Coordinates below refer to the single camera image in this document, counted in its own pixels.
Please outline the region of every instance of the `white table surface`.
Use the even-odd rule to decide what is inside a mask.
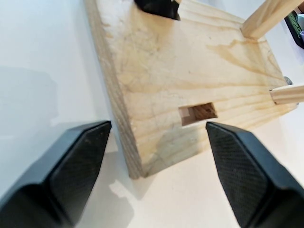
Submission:
[[[248,17],[262,0],[204,0]],[[284,24],[267,34],[285,76],[304,81],[304,50]],[[67,128],[111,111],[82,0],[0,0],[0,197]],[[304,184],[304,105],[254,131]],[[111,135],[77,228],[234,228],[211,151],[131,180]]]

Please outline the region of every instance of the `black object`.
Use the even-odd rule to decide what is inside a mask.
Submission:
[[[298,24],[297,20],[297,13],[295,11],[292,11],[286,18],[285,22],[290,30],[291,35],[294,38],[295,43],[304,49],[304,41],[300,36],[300,33],[302,32],[302,29],[300,25]]]
[[[166,18],[179,20],[177,10],[179,3],[174,0],[134,0],[136,5],[144,12]]]
[[[304,227],[304,190],[251,133],[208,122],[218,177],[242,228]]]
[[[66,131],[0,201],[0,228],[71,228],[100,171],[111,122]]]

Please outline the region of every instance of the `wooden dowel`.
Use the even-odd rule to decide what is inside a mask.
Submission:
[[[304,84],[275,88],[270,94],[277,105],[304,102]]]
[[[266,0],[243,24],[241,30],[244,37],[259,39],[303,0]]]

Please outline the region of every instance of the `rectangular hole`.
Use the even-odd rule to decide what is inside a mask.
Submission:
[[[179,112],[183,126],[218,117],[213,103],[180,107]]]

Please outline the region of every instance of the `wood grain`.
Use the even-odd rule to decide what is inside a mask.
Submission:
[[[287,85],[270,91],[276,104],[304,102],[304,85]]]
[[[286,82],[266,40],[243,37],[243,19],[191,0],[181,21],[132,0],[85,3],[132,178],[209,149],[206,121],[182,126],[180,107],[213,103],[216,121],[245,129],[296,107],[274,104],[269,90]]]
[[[303,0],[266,0],[243,24],[244,37],[259,39],[297,8]]]

